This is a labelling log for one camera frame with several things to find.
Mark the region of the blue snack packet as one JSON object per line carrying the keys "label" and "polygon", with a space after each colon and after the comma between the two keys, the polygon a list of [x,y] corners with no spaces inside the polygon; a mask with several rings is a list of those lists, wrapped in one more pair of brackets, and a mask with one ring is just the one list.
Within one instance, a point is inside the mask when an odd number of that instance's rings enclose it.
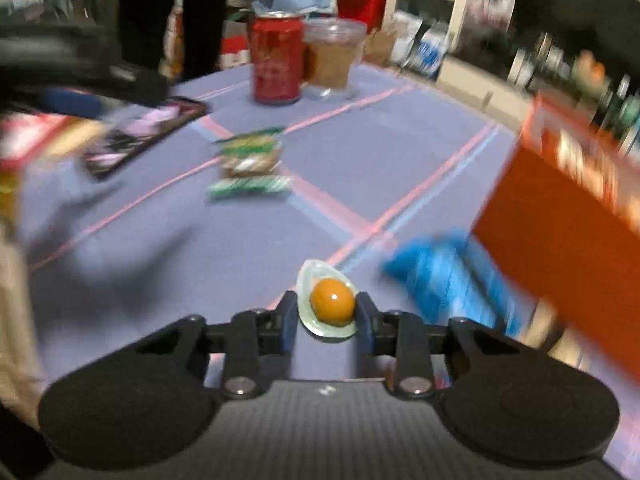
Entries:
{"label": "blue snack packet", "polygon": [[428,324],[469,318],[509,337],[526,325],[508,281],[471,234],[410,240],[384,261],[382,272],[405,287]]}

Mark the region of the orange jelly cup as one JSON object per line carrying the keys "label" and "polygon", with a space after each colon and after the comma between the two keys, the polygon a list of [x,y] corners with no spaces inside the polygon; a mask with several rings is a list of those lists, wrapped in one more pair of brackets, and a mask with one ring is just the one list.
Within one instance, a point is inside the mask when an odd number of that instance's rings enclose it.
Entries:
{"label": "orange jelly cup", "polygon": [[343,340],[356,334],[358,290],[333,266],[322,260],[306,260],[298,271],[295,292],[300,322],[311,335]]}

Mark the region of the green snack packet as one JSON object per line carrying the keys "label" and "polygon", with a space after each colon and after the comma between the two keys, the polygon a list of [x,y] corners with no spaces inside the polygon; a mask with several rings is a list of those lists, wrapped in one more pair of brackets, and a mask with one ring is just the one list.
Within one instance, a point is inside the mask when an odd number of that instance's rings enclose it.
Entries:
{"label": "green snack packet", "polygon": [[220,177],[208,188],[208,198],[288,192],[292,178],[280,171],[283,133],[283,128],[265,128],[216,141]]}

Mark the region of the purple plaid tablecloth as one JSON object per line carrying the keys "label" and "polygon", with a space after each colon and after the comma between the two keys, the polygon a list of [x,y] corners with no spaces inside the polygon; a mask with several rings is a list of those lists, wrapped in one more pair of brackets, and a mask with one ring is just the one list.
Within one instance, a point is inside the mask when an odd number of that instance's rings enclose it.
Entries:
{"label": "purple plaid tablecloth", "polygon": [[[197,313],[226,322],[268,308],[308,259],[329,261],[382,309],[408,309],[383,258],[465,230],[514,143],[511,131],[440,92],[360,66],[354,102],[264,107],[247,68],[192,82],[207,117],[93,182],[78,162],[32,170],[22,240],[40,359],[58,378]],[[215,142],[283,128],[288,192],[210,200]],[[352,341],[297,333],[294,385],[276,404],[230,405],[198,444],[140,479],[509,479],[457,445],[424,406],[370,383]]]}

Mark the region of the orange storage box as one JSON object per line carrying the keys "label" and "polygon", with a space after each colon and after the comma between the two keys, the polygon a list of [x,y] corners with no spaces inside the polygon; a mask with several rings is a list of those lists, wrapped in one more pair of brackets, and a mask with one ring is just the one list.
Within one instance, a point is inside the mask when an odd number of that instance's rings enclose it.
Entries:
{"label": "orange storage box", "polygon": [[638,377],[639,171],[576,110],[536,96],[472,233],[536,301],[524,344]]}

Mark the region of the black smartphone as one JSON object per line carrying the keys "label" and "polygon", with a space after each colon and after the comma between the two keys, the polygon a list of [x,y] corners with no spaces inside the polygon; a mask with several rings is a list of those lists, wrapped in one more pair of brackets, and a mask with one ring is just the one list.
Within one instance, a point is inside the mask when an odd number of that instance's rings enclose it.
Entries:
{"label": "black smartphone", "polygon": [[90,144],[82,154],[82,164],[93,179],[103,181],[161,140],[208,113],[205,102],[174,96],[139,117],[125,119]]}

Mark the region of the clear plastic jar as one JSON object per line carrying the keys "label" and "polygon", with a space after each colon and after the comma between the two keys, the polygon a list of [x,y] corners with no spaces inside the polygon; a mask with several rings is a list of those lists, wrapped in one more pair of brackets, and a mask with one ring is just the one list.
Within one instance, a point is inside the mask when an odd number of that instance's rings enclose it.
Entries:
{"label": "clear plastic jar", "polygon": [[363,54],[367,25],[346,18],[304,21],[303,83],[306,96],[318,100],[350,99],[352,66]]}

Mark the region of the red soda can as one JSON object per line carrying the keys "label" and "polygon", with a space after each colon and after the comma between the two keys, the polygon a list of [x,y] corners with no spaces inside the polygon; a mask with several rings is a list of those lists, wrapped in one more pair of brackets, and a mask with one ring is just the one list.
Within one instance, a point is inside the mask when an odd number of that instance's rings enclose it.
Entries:
{"label": "red soda can", "polygon": [[293,13],[256,15],[250,31],[253,96],[258,103],[285,105],[300,98],[304,25]]}

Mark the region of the white framed small cabinet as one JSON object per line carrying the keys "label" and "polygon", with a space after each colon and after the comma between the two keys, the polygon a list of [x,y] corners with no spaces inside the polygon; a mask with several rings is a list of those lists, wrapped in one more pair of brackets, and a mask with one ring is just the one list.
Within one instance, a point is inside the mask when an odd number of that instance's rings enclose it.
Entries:
{"label": "white framed small cabinet", "polygon": [[457,47],[468,0],[386,0],[383,30],[394,38],[390,62],[436,79]]}

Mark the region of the person in plaid shirt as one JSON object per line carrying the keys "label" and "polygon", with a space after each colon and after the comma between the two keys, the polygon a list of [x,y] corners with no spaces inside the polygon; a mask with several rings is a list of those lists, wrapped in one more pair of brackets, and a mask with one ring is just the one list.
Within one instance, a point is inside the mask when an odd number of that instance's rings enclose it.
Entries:
{"label": "person in plaid shirt", "polygon": [[[164,57],[169,15],[176,0],[117,0],[117,31],[122,59],[157,70]],[[227,0],[182,0],[182,79],[217,70]]]}

